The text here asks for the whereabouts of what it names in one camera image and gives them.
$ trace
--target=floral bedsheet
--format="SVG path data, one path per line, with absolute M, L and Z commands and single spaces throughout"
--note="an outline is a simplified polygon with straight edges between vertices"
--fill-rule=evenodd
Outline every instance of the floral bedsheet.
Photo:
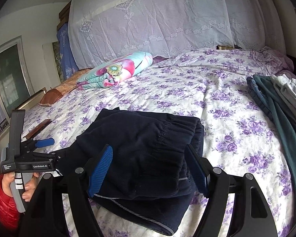
M 290 229 L 293 193 L 290 173 L 274 124 L 247 92 L 246 76 L 293 71 L 280 53 L 201 49 L 157 63 L 141 75 L 108 89 L 75 90 L 52 107 L 36 106 L 25 115 L 24 135 L 44 119 L 52 123 L 38 139 L 54 138 L 42 152 L 71 145 L 102 108 L 167 112 L 195 116 L 205 126 L 204 156 L 228 174 L 254 174 L 271 208 L 280 237 Z M 190 237 L 204 212 L 207 199 L 195 192 L 175 237 Z M 128 222 L 91 201 L 104 236 L 159 237 L 152 230 Z M 71 236 L 78 236 L 69 199 L 64 209 Z M 230 195 L 220 236 L 226 236 L 233 209 Z

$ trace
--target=wooden headboard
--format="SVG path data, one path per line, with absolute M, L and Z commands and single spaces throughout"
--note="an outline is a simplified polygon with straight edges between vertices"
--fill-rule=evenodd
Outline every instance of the wooden headboard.
M 60 23 L 57 25 L 57 31 L 62 27 L 62 25 L 69 21 L 70 5 L 71 1 L 59 13 Z
M 60 23 L 57 25 L 57 31 L 62 27 L 62 25 L 69 21 L 70 5 L 71 1 L 59 13 Z

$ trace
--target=jacket sleeve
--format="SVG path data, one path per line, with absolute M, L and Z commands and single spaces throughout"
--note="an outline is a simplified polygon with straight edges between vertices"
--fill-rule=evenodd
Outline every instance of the jacket sleeve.
M 20 213 L 14 199 L 3 192 L 2 179 L 3 175 L 0 175 L 0 222 L 7 230 L 14 232 L 18 228 Z

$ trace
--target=black fleece pants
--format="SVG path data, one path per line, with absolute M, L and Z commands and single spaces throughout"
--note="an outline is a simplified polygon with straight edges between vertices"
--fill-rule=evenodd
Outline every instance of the black fleece pants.
M 103 109 L 57 169 L 72 172 L 109 144 L 113 161 L 93 199 L 120 217 L 173 235 L 196 190 L 184 149 L 191 144 L 202 156 L 203 138 L 198 118 Z

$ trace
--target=brown pillow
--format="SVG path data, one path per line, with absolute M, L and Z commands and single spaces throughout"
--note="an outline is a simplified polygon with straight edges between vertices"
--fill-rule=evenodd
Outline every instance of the brown pillow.
M 39 102 L 41 106 L 50 107 L 56 101 L 60 100 L 63 97 L 62 93 L 57 89 L 50 89 Z
M 41 106 L 50 107 L 56 101 L 60 100 L 66 94 L 70 93 L 72 90 L 77 88 L 76 81 L 78 78 L 86 73 L 88 73 L 91 69 L 82 69 L 77 71 L 74 75 L 72 75 L 67 80 L 63 81 L 59 86 L 56 86 L 53 89 L 50 89 L 46 94 L 44 94 L 43 98 L 39 102 Z

